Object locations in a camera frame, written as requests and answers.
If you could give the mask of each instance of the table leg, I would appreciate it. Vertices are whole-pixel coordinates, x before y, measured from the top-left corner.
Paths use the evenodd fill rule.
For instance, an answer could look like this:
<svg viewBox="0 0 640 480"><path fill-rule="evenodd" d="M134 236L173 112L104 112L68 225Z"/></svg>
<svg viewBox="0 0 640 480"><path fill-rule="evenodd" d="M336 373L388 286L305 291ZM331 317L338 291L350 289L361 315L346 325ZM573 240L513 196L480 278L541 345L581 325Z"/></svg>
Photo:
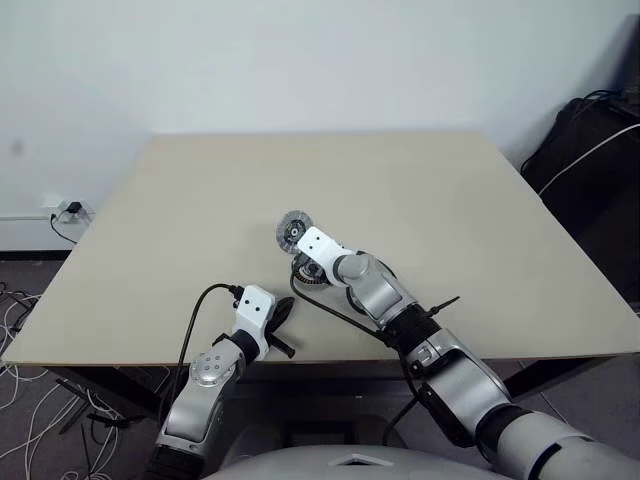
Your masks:
<svg viewBox="0 0 640 480"><path fill-rule="evenodd" d="M589 370L613 357L538 360L505 380L514 400L522 400Z"/></svg>
<svg viewBox="0 0 640 480"><path fill-rule="evenodd" d="M63 378L97 393L121 415L157 419L160 396L114 367L47 367Z"/></svg>

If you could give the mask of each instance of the baseboard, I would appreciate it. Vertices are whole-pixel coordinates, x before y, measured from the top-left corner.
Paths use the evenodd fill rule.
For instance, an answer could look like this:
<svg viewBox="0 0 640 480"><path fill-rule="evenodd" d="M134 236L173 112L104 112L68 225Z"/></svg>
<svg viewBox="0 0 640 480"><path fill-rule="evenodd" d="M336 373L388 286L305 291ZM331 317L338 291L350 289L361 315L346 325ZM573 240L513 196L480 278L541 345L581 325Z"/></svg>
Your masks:
<svg viewBox="0 0 640 480"><path fill-rule="evenodd" d="M77 241L87 226L80 222L65 223L58 225L58 229ZM70 248L72 244L58 237L48 220L0 220L0 252L37 252Z"/></svg>
<svg viewBox="0 0 640 480"><path fill-rule="evenodd" d="M0 261L66 260L71 250L14 250L0 251Z"/></svg>

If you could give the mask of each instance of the black cable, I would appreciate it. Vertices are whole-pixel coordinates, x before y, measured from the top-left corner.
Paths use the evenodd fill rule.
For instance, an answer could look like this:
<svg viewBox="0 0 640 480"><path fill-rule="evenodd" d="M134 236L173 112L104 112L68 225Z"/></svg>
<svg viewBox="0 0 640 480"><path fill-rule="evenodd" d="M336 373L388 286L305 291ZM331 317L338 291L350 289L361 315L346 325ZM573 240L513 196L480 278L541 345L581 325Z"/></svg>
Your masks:
<svg viewBox="0 0 640 480"><path fill-rule="evenodd" d="M52 213L51 216L49 217L49 225L51 225L51 230L53 230L54 232L56 232L56 234L60 237L60 238L64 238L65 240L67 240L68 242L73 243L74 245L77 245L78 242L76 242L75 240L71 240L69 237L65 237L64 235L62 235L58 230L56 230L56 227L53 225L53 220L57 218L55 213Z"/></svg>
<svg viewBox="0 0 640 480"><path fill-rule="evenodd" d="M416 403L418 403L418 399L415 397L412 398L411 400L409 400L409 403L402 407L402 410L400 410L396 414L396 416L391 419L387 427L384 429L384 433L382 434L382 445L384 445L385 447L387 446L387 443L389 442L389 435L391 434L393 427L395 427L398 422L402 420L402 417L409 413L409 410L415 407Z"/></svg>
<svg viewBox="0 0 640 480"><path fill-rule="evenodd" d="M180 379L180 371L182 370L182 366L184 365L184 356L187 354L187 347L189 346L189 340L191 339L191 332L193 331L193 325L196 322L196 317L198 316L198 311L200 310L200 305L202 305L202 301L204 298L216 288L226 288L231 291L231 285L227 285L226 283L216 283L215 285L211 285L207 287L204 292L200 294L198 301L196 302L195 307L193 307L193 312L191 313L191 320L189 320L189 326L187 327L187 332L184 336L184 341L182 342L182 349L180 350L180 357L178 358L178 366L176 367L175 374L173 376L173 386L171 388L171 402L176 399L176 392L178 390L178 381ZM162 414L162 404L164 403L164 397L160 404L160 413Z"/></svg>
<svg viewBox="0 0 640 480"><path fill-rule="evenodd" d="M302 293L300 290L298 290L298 288L295 285L295 279L296 279L296 277L292 273L291 277L289 277L289 285L291 286L291 290L293 290L293 292L296 295L298 295L300 298L302 298L303 300L309 302L314 307L318 307L320 310L324 310L325 312L330 313L331 315L334 315L334 316L344 320L349 325L362 330L367 335L371 335L373 338L376 338L378 340L382 340L382 336L380 335L380 333L368 329L367 327L365 327L364 325L361 325L359 322L355 321L354 319L347 317L344 313L340 313L337 310L334 310L333 308L330 308L330 307L327 307L326 305L323 305L322 303L318 302L317 300L314 300L311 297L307 297L304 293Z"/></svg>
<svg viewBox="0 0 640 480"><path fill-rule="evenodd" d="M356 301L353 299L353 295L351 294L351 287L347 287L347 302L349 302L349 305L351 305L351 308L353 308L360 315L367 314L367 312L364 311L364 308L358 306L356 304Z"/></svg>
<svg viewBox="0 0 640 480"><path fill-rule="evenodd" d="M4 302L7 299L7 294L6 294L6 290L9 287L7 286L6 282L2 282L0 281L0 302Z"/></svg>
<svg viewBox="0 0 640 480"><path fill-rule="evenodd" d="M91 466L91 459L89 458L89 446L87 445L87 437L84 434L84 425L80 424L80 433L82 433L82 446L84 447L84 459L87 462L87 477L91 478L93 473L93 467Z"/></svg>
<svg viewBox="0 0 640 480"><path fill-rule="evenodd" d="M15 290L13 293L18 293L20 295L22 295L23 297L34 297L35 295L33 293L29 293L26 292L24 290ZM29 300L25 300L26 302L31 302L33 305L35 305L36 303L38 303L38 298L30 298Z"/></svg>
<svg viewBox="0 0 640 480"><path fill-rule="evenodd" d="M16 298L13 294L14 293L19 293L20 295L24 296L25 298L30 297L32 295L23 292L22 290L16 290L15 292L12 293L8 293L9 297L11 297L16 303L18 303L22 308L24 308L24 312L22 312L20 315L18 315L18 318L16 318L16 320L13 322L13 324L11 325L10 330L12 332L18 333L21 329L22 326L24 324L24 319L27 318L31 312L33 312L33 309L35 308L36 304L38 303L38 299L37 298L32 298L30 300L24 300L25 302L29 302L28 304L23 303L22 301L20 301L18 298Z"/></svg>
<svg viewBox="0 0 640 480"><path fill-rule="evenodd" d="M402 357L400 357L400 366L402 367L402 373L404 374L404 379L407 382L407 385L409 386L409 390L411 390L411 394L413 395L413 398L419 401L420 397L418 395L418 390L416 389L416 386L413 384L413 379L411 378L411 374L409 373L409 367L407 366L407 362L405 362Z"/></svg>

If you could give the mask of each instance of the metal gear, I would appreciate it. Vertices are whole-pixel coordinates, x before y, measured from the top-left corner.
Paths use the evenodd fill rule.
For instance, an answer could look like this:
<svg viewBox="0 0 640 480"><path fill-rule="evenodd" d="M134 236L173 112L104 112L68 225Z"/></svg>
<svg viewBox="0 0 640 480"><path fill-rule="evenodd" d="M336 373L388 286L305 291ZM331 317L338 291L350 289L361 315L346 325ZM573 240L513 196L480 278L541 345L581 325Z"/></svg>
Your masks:
<svg viewBox="0 0 640 480"><path fill-rule="evenodd" d="M276 229L276 240L280 248L287 253L298 253L298 240L313 226L311 217L301 210L287 213Z"/></svg>

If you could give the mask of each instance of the black bag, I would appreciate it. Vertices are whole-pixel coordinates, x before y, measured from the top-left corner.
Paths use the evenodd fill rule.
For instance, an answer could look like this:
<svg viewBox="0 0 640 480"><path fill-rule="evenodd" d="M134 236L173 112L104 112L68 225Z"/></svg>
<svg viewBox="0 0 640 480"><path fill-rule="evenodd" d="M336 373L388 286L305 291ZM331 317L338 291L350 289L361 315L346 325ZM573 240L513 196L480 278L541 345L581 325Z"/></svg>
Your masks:
<svg viewBox="0 0 640 480"><path fill-rule="evenodd" d="M536 191L600 142L640 118L609 99L574 99L522 166ZM640 302L640 128L560 175L542 201L629 303Z"/></svg>

